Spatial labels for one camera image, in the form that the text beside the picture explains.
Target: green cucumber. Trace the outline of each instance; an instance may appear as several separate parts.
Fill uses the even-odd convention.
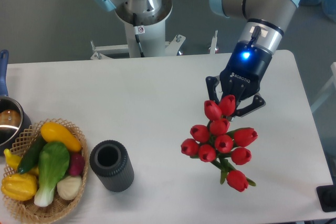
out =
[[[31,144],[29,149],[23,155],[19,165],[17,166],[17,172],[24,174],[29,172],[34,166],[37,165],[40,152],[47,142],[39,135],[36,140]]]

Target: tulip bouquet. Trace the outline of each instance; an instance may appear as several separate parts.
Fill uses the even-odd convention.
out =
[[[234,95],[227,95],[217,105],[214,101],[204,102],[204,112],[209,119],[208,125],[195,125],[190,134],[193,138],[181,144],[181,152],[191,158],[212,163],[221,171],[220,184],[225,180],[237,191],[244,191],[248,185],[256,183],[237,170],[228,160],[236,165],[244,165],[251,160],[251,152],[245,148],[258,134],[253,128],[240,128],[228,131],[230,122],[227,117],[236,109]]]

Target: wicker basket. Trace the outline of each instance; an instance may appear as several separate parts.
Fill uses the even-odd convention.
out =
[[[73,200],[64,200],[58,195],[57,192],[55,192],[54,200],[47,207],[38,207],[34,205],[34,198],[27,201],[18,201],[11,199],[8,196],[4,196],[3,200],[5,206],[10,212],[10,215],[13,216],[15,219],[21,221],[22,223],[52,223],[63,218],[76,207],[83,194],[87,180],[89,153],[85,136],[83,135],[79,127],[66,120],[47,119],[45,121],[41,121],[39,123],[31,125],[28,129],[25,129],[24,132],[22,132],[20,136],[15,140],[15,143],[13,143],[13,146],[10,149],[11,153],[18,156],[23,156],[23,154],[29,148],[30,144],[38,136],[41,126],[46,122],[56,122],[64,125],[81,142],[81,145],[83,147],[81,154],[85,159],[85,167],[82,173],[82,185],[78,195]],[[16,172],[8,165],[6,165],[4,177],[14,173]]]

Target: blue led light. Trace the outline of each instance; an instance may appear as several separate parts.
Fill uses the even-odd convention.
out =
[[[248,59],[248,57],[250,57],[251,54],[249,52],[243,52],[241,55],[244,59]]]

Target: bok choy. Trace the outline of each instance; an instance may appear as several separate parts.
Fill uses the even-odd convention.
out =
[[[69,167],[70,154],[65,144],[51,142],[46,144],[39,156],[39,189],[34,204],[39,207],[50,205],[54,199],[57,183],[64,177]]]

